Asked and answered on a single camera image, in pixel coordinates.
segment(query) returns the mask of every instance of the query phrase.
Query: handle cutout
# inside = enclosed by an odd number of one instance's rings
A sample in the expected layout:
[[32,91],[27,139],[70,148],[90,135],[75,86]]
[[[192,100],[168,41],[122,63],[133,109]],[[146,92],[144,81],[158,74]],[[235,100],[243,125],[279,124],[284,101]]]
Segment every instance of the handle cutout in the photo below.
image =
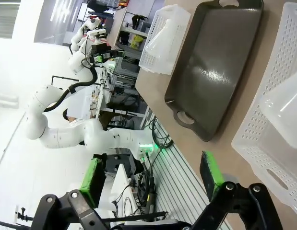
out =
[[270,169],[267,169],[268,174],[270,174],[278,183],[280,186],[282,186],[284,189],[288,190],[288,186]]
[[195,121],[190,117],[190,115],[187,115],[184,111],[179,111],[177,113],[177,117],[182,121],[183,123],[187,125],[192,125]]
[[219,4],[222,7],[225,6],[239,6],[239,2],[237,0],[219,0]]

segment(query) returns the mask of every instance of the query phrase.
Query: perforated basket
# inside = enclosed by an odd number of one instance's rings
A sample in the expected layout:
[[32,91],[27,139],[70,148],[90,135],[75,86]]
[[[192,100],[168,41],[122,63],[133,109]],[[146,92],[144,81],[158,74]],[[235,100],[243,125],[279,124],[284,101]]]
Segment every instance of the perforated basket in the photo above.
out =
[[170,19],[176,27],[174,35],[168,38],[168,42],[171,43],[170,49],[169,52],[163,53],[160,58],[148,54],[144,49],[139,66],[146,71],[170,75],[174,68],[190,17],[191,14],[177,4],[165,6],[157,10],[145,46],[162,30],[167,19]]
[[297,149],[291,148],[259,107],[259,100],[297,71],[297,3],[284,5],[273,51],[232,147],[283,203],[297,213]]

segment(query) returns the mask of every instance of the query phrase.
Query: white plastic container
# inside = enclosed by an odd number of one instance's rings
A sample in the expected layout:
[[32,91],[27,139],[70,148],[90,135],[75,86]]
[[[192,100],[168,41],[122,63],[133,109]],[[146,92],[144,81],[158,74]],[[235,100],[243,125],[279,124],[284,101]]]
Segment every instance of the white plastic container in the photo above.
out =
[[297,213],[297,149],[291,147],[260,109],[260,99],[297,72],[297,3],[284,5],[271,57],[232,147],[284,204]]
[[287,143],[297,149],[297,72],[265,94],[259,105]]
[[156,11],[139,66],[146,71],[170,75],[191,14],[177,4]]

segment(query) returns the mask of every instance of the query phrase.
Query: dark gray tray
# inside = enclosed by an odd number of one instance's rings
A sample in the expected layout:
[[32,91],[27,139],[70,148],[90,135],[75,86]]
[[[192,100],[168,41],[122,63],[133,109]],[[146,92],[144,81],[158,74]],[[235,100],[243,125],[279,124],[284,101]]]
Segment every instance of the dark gray tray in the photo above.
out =
[[[229,106],[263,11],[262,0],[238,2],[197,7],[165,95],[175,120],[204,141],[212,139]],[[194,123],[180,120],[178,112]]]

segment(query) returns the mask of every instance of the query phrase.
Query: screw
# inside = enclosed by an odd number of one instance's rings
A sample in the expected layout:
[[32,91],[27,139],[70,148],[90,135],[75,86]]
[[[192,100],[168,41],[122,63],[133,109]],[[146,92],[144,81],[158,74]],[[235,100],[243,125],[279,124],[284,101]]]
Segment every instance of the screw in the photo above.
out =
[[260,187],[258,185],[255,185],[253,190],[257,193],[260,191]]
[[72,193],[71,196],[72,198],[76,198],[78,196],[78,193]]
[[233,190],[234,189],[234,184],[232,184],[232,183],[227,184],[226,189],[229,190],[229,191]]

